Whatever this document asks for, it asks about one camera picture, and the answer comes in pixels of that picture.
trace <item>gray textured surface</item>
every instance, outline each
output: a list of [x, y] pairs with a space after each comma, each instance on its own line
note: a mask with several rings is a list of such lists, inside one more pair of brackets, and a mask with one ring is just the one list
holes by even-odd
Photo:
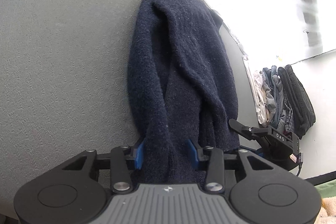
[[149, 185], [117, 195], [90, 224], [247, 224], [222, 196], [209, 195], [196, 184]]
[[[125, 76], [140, 1], [0, 0], [0, 213], [16, 218], [16, 190], [75, 154], [135, 142]], [[241, 53], [221, 35], [239, 120], [255, 126]]]

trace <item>white wall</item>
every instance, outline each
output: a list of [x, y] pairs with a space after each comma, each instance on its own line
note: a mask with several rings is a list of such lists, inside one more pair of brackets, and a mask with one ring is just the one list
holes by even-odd
[[316, 115], [316, 123], [300, 141], [305, 179], [336, 170], [336, 51], [292, 65]]

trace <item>pile of clothes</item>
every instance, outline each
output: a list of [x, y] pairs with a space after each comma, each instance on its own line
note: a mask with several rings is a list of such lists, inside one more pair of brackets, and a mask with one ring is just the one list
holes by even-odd
[[252, 71], [247, 55], [243, 56], [243, 61], [259, 124], [271, 126], [285, 135], [295, 133], [301, 139], [315, 123], [315, 113], [292, 66]]

